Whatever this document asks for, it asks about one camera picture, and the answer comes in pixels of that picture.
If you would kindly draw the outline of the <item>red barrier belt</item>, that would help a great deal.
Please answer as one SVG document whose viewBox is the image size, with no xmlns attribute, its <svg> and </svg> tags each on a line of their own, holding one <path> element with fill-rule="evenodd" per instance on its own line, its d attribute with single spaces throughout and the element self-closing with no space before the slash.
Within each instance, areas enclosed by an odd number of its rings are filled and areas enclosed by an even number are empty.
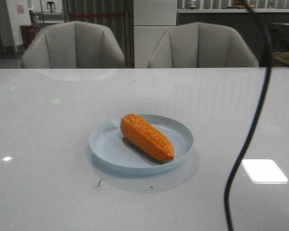
<svg viewBox="0 0 289 231">
<path fill-rule="evenodd" d="M 70 14 L 73 18 L 100 18 L 100 17 L 117 17 L 117 16 L 125 16 L 125 12 L 119 13 L 101 13 L 101 14 Z"/>
</svg>

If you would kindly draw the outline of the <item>metal barrier post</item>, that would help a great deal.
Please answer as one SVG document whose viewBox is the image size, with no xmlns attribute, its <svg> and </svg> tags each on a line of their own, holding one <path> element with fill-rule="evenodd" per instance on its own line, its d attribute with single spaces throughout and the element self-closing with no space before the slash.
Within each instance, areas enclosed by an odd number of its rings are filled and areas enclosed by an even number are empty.
<svg viewBox="0 0 289 231">
<path fill-rule="evenodd" d="M 131 37 L 130 37 L 130 24 L 129 24 L 130 12 L 125 12 L 125 29 L 126 29 L 126 54 L 127 54 L 127 67 L 132 66 L 131 61 Z"/>
</svg>

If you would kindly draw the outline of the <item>white cabinet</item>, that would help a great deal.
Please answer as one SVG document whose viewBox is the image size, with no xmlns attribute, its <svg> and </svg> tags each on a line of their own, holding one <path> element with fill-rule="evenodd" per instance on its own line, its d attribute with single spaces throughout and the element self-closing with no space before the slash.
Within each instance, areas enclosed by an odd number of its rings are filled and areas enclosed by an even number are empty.
<svg viewBox="0 0 289 231">
<path fill-rule="evenodd" d="M 162 33 L 176 25 L 177 1 L 134 0 L 134 67 L 146 68 Z"/>
</svg>

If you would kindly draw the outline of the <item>pink wall sign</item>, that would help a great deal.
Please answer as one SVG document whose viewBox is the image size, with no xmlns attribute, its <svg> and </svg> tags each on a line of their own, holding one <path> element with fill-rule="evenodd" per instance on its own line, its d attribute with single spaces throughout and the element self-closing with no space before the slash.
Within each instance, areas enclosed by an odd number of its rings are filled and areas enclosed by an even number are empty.
<svg viewBox="0 0 289 231">
<path fill-rule="evenodd" d="M 24 6 L 23 5 L 17 5 L 17 13 L 18 14 L 24 14 L 25 13 L 25 10 L 24 10 Z"/>
</svg>

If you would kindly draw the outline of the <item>orange plastic corn cob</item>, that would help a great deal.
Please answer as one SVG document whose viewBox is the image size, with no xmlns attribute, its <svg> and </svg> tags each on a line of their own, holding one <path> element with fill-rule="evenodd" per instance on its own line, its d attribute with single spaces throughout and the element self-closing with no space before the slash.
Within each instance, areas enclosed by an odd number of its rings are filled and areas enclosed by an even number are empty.
<svg viewBox="0 0 289 231">
<path fill-rule="evenodd" d="M 121 119 L 121 133 L 149 156 L 162 162 L 174 159 L 172 142 L 161 131 L 137 114 L 128 114 Z"/>
</svg>

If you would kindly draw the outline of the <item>left beige upholstered chair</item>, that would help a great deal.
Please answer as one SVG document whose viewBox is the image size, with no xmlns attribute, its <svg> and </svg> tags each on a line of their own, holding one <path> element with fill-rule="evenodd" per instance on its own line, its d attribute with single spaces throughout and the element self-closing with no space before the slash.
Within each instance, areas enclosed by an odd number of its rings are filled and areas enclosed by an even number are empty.
<svg viewBox="0 0 289 231">
<path fill-rule="evenodd" d="M 73 21 L 43 28 L 23 54 L 21 67 L 124 68 L 125 57 L 110 28 Z"/>
</svg>

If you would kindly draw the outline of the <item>red trash bin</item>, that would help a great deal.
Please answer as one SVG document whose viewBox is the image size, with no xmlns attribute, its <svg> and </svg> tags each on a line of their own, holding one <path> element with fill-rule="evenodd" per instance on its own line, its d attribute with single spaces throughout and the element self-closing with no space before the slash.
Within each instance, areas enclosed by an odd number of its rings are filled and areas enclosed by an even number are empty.
<svg viewBox="0 0 289 231">
<path fill-rule="evenodd" d="M 21 25 L 21 36 L 24 48 L 28 48 L 35 38 L 35 29 L 32 25 Z"/>
</svg>

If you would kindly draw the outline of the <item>beige upholstered chair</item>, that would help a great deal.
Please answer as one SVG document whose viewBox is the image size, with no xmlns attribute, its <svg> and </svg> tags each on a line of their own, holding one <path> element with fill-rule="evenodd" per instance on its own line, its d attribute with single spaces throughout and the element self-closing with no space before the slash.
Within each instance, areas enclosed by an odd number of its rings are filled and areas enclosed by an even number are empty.
<svg viewBox="0 0 289 231">
<path fill-rule="evenodd" d="M 110 28 L 73 21 L 43 28 L 23 54 L 21 67 L 124 68 L 125 57 Z"/>
<path fill-rule="evenodd" d="M 148 68 L 258 66 L 256 56 L 238 31 L 200 22 L 165 30 L 147 64 Z"/>
</svg>

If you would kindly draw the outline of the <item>fruit bowl on counter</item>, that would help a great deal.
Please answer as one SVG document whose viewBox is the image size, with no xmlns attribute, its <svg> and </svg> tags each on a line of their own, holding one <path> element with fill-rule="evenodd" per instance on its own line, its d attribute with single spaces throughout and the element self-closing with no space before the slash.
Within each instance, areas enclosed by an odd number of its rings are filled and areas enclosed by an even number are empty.
<svg viewBox="0 0 289 231">
<path fill-rule="evenodd" d="M 236 9 L 253 8 L 255 5 L 251 4 L 248 0 L 233 0 L 232 6 Z"/>
</svg>

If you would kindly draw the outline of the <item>light blue round plate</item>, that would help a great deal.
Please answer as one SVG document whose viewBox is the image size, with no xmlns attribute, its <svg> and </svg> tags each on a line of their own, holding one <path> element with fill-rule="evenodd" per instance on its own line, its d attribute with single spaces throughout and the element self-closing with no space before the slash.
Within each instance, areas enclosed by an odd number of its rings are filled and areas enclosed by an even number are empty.
<svg viewBox="0 0 289 231">
<path fill-rule="evenodd" d="M 106 121 L 91 133 L 89 146 L 94 156 L 121 173 L 152 175 L 172 170 L 195 155 L 194 137 L 184 124 L 159 115 L 142 114 L 142 117 L 172 142 L 173 160 L 159 162 L 127 140 L 120 130 L 120 117 Z"/>
</svg>

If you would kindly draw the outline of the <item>grey counter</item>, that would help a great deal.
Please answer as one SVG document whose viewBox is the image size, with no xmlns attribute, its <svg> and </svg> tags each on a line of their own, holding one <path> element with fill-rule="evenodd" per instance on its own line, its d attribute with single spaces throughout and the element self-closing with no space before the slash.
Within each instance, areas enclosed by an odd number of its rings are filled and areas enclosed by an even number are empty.
<svg viewBox="0 0 289 231">
<path fill-rule="evenodd" d="M 272 23 L 289 23 L 289 9 L 255 9 L 259 19 L 269 30 Z M 193 22 L 204 22 L 229 26 L 237 30 L 254 55 L 260 60 L 265 47 L 263 31 L 246 10 L 213 9 L 213 10 L 178 10 L 177 25 Z"/>
</svg>

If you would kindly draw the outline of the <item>right beige upholstered chair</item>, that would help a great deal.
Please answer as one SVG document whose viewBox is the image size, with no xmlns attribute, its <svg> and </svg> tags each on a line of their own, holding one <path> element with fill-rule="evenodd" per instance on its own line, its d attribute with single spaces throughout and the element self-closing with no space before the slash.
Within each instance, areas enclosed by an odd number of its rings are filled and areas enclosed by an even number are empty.
<svg viewBox="0 0 289 231">
<path fill-rule="evenodd" d="M 165 30 L 147 64 L 148 68 L 258 66 L 256 56 L 238 31 L 200 22 Z"/>
</svg>

